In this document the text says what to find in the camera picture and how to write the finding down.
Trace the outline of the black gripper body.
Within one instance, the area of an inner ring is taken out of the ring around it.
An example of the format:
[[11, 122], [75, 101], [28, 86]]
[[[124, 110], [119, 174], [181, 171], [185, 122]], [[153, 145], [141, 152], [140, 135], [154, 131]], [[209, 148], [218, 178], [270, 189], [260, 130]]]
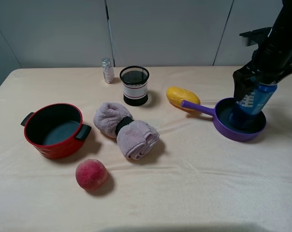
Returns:
[[252, 55], [252, 65], [255, 68], [256, 78], [263, 84], [271, 84], [272, 67], [278, 69], [292, 66], [292, 49], [282, 50], [274, 46], [260, 45]]

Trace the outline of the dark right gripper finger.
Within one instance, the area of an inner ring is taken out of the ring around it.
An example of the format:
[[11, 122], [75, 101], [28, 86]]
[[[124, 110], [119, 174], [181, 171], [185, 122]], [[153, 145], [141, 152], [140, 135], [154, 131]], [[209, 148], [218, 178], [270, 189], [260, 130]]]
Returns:
[[271, 77], [271, 84], [278, 84], [284, 78], [292, 74], [292, 66], [287, 66], [285, 68], [278, 69], [276, 66], [272, 67], [272, 77]]
[[255, 77], [255, 68], [252, 64], [246, 64], [242, 68], [234, 71], [234, 99], [239, 102], [259, 85], [259, 80]]

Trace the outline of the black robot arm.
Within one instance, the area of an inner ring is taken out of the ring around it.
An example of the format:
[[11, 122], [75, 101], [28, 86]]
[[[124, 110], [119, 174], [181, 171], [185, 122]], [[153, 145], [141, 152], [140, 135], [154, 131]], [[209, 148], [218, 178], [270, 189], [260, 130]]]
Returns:
[[258, 45], [251, 61], [233, 73], [234, 99], [241, 101], [259, 84], [278, 84], [292, 74], [292, 0], [283, 7], [272, 27], [241, 33], [246, 46]]

